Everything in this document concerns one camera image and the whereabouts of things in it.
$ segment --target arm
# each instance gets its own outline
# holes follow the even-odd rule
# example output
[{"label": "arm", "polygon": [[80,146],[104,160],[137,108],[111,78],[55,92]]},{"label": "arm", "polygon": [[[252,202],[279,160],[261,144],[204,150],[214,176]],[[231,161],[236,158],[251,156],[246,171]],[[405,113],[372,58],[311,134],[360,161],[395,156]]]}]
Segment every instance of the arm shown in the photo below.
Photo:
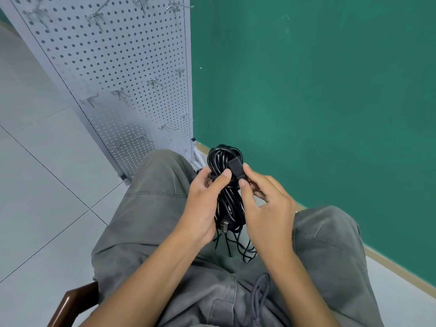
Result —
[{"label": "arm", "polygon": [[[239,180],[250,240],[280,290],[290,318],[297,327],[339,327],[300,259],[292,250],[295,201],[271,176],[263,176],[244,164],[253,181]],[[267,202],[258,207],[253,194]]]},{"label": "arm", "polygon": [[232,173],[224,171],[208,186],[209,173],[205,167],[192,182],[185,210],[173,232],[82,327],[155,325],[195,256],[215,234],[217,197]]}]

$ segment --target pegboard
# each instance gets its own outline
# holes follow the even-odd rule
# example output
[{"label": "pegboard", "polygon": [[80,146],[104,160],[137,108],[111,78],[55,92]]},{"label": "pegboard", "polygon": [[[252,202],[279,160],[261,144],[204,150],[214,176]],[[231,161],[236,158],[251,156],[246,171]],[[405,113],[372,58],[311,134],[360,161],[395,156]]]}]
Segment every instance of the pegboard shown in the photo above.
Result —
[{"label": "pegboard", "polygon": [[155,149],[190,159],[189,0],[10,1],[127,178]]}]

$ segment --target gray sweatpants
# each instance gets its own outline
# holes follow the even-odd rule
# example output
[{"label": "gray sweatpants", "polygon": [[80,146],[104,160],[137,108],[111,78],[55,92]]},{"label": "gray sweatpants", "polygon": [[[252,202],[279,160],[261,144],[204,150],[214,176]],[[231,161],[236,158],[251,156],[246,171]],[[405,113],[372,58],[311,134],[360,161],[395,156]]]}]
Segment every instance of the gray sweatpants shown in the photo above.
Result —
[{"label": "gray sweatpants", "polygon": [[[188,161],[170,150],[145,156],[92,251],[100,302],[174,229],[195,176]],[[303,210],[295,216],[294,243],[315,286],[343,326],[383,326],[354,219],[333,206]],[[260,257],[248,264],[240,258],[223,258],[211,243],[193,261],[157,325],[246,326],[251,321],[251,287],[266,271]],[[261,320],[268,327],[292,325],[273,282]]]}]

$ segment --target forearm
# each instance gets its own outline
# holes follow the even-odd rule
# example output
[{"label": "forearm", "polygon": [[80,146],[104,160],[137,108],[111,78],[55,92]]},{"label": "forearm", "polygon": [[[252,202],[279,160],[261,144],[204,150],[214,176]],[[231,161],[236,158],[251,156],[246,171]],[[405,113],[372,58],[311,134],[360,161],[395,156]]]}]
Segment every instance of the forearm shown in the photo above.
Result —
[{"label": "forearm", "polygon": [[82,326],[154,326],[199,250],[174,231]]},{"label": "forearm", "polygon": [[293,325],[340,326],[294,252],[276,253],[264,261],[285,300]]}]

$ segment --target chair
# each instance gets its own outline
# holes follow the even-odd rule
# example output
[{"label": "chair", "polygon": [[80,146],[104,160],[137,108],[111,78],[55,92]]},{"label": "chair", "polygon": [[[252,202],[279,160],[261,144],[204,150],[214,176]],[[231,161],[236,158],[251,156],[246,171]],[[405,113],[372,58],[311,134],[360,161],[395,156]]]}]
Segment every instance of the chair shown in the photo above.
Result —
[{"label": "chair", "polygon": [[97,305],[98,300],[98,282],[67,291],[47,327],[71,327],[77,316]]}]

